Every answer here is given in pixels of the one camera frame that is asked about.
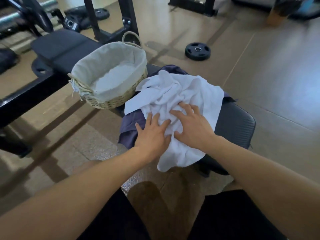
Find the left hand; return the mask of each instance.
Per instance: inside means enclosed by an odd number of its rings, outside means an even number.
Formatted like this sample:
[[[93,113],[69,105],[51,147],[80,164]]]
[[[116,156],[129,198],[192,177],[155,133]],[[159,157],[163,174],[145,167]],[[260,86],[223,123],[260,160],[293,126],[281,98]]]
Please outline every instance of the left hand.
[[[170,125],[170,120],[165,120],[162,125],[158,125],[160,114],[157,113],[152,118],[152,113],[148,114],[146,119],[146,127],[141,129],[136,123],[138,138],[134,147],[139,149],[142,156],[146,157],[147,162],[152,162],[159,158],[169,147],[171,135],[165,137],[165,131]]]

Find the finger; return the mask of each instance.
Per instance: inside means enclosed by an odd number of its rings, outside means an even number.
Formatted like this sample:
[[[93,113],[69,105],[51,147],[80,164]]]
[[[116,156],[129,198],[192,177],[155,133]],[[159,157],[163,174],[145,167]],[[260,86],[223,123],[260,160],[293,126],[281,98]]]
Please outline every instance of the finger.
[[[179,111],[179,110],[170,110],[170,114],[176,116],[179,120],[183,120],[183,118],[185,117],[185,115]]]
[[[197,105],[190,104],[190,107],[193,109],[193,112],[196,115],[200,115],[200,109],[199,109],[199,107]]]
[[[183,108],[186,111],[187,115],[193,114],[192,108],[189,104],[186,104],[184,102],[180,102],[179,105],[181,108]]]
[[[177,139],[178,141],[181,141],[182,133],[179,133],[178,131],[175,131],[173,135],[174,135],[175,139]]]
[[[139,134],[140,132],[142,132],[142,129],[141,129],[141,127],[140,127],[140,125],[139,125],[138,123],[136,123],[135,126],[136,126],[136,128],[137,128],[138,134]]]
[[[160,128],[163,130],[163,131],[166,131],[168,125],[170,125],[171,123],[171,120],[165,120],[162,125],[160,125]]]
[[[151,125],[152,113],[148,113],[148,117],[146,118],[146,127]]]
[[[159,124],[158,124],[159,117],[160,117],[160,114],[159,114],[159,113],[156,113],[156,114],[154,115],[154,117],[152,118],[151,124],[159,125]]]
[[[164,139],[164,143],[165,143],[167,148],[169,147],[170,142],[171,142],[171,135],[168,135]]]

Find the hand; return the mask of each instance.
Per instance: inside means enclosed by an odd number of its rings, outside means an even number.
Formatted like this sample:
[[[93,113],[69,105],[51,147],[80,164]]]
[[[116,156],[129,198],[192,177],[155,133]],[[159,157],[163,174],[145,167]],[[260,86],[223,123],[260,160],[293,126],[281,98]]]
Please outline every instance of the hand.
[[[134,147],[139,149],[148,162],[161,157],[161,155],[168,149],[171,141],[171,135],[165,137],[165,131],[171,121],[165,120],[162,125],[159,126],[159,117],[159,113],[155,114],[153,118],[152,113],[149,113],[144,129],[141,129],[140,125],[136,123],[138,138]]]
[[[216,137],[211,125],[200,114],[198,106],[183,102],[180,102],[179,105],[186,111],[186,115],[178,110],[170,111],[171,114],[181,121],[183,126],[182,133],[174,132],[175,139],[191,148],[206,152],[207,148],[210,147],[212,139]]]

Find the gym floor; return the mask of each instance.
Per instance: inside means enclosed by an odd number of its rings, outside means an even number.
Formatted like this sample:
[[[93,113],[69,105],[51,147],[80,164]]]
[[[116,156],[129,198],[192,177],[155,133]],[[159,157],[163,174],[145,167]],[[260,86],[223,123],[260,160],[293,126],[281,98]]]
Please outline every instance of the gym floor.
[[[170,7],[168,1],[133,0],[149,63],[176,64],[221,86],[256,120],[251,150],[319,183],[319,20],[287,20],[270,28],[267,14],[230,1],[215,18]],[[117,2],[107,9],[110,18],[100,28],[113,32],[122,26],[121,12]],[[82,33],[93,38],[92,30]],[[191,42],[208,44],[210,59],[187,59],[184,49]],[[30,68],[35,57],[26,52],[0,76],[0,97],[36,78]],[[34,150],[23,159],[0,152],[0,214],[65,179],[82,163],[122,153],[120,124],[110,111],[72,97],[70,85],[14,121],[10,128]],[[186,239],[204,196],[219,193],[231,180],[213,172],[202,178],[193,167],[160,173],[153,163],[122,188],[152,239]]]

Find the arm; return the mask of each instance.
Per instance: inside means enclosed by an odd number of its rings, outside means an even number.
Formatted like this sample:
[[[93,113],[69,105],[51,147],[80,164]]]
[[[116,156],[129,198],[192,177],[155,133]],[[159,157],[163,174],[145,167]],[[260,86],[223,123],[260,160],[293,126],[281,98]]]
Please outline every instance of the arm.
[[[174,136],[217,160],[242,186],[262,213],[286,237],[320,239],[320,186],[315,182],[216,136],[197,106],[171,111],[183,125]]]
[[[168,148],[164,137],[170,120],[158,126],[159,114],[149,114],[146,127],[137,124],[135,146],[75,174],[23,202],[0,218],[0,239],[76,239],[113,193]]]

